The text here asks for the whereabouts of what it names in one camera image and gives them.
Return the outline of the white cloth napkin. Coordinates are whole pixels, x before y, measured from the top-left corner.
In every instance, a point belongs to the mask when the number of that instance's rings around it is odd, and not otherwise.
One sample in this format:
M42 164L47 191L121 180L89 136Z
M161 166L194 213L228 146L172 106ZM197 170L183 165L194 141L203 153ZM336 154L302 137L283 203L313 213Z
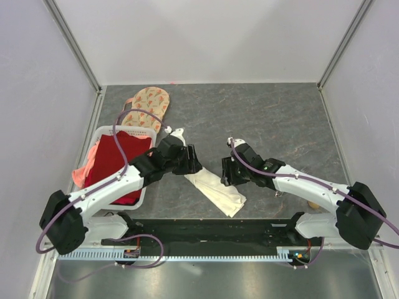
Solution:
M234 186L225 186L219 176L206 168L185 178L228 217L233 218L246 202L246 197Z

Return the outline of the green handled wooden spoon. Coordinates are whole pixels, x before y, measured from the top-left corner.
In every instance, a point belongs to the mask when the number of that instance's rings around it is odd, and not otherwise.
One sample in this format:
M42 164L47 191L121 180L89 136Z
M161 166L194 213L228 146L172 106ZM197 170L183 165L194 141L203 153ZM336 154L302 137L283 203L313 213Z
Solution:
M314 202L308 202L308 205L312 208L312 209L318 209L320 206Z

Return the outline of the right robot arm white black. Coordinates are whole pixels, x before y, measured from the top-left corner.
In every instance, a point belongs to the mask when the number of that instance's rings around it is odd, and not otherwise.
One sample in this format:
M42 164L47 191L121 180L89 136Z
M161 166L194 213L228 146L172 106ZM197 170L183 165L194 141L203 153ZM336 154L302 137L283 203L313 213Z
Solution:
M227 146L231 154L222 160L221 182L225 186L254 183L325 209L323 214L300 214L285 231L290 244L300 245L314 237L340 237L353 247L369 249L387 215L367 185L332 183L278 159L262 159L241 139L228 138Z

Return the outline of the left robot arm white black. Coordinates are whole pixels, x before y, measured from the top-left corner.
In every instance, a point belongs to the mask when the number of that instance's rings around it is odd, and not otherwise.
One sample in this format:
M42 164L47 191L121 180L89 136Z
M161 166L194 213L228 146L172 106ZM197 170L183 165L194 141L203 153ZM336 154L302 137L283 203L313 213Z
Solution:
M99 210L159 181L167 173L189 175L201 169L194 145L186 145L181 137L168 135L157 147L85 189L69 194L61 190L53 192L39 221L42 232L36 243L36 252L47 252L41 248L43 238L48 238L52 249L61 255L73 252L85 239L89 230L87 221Z

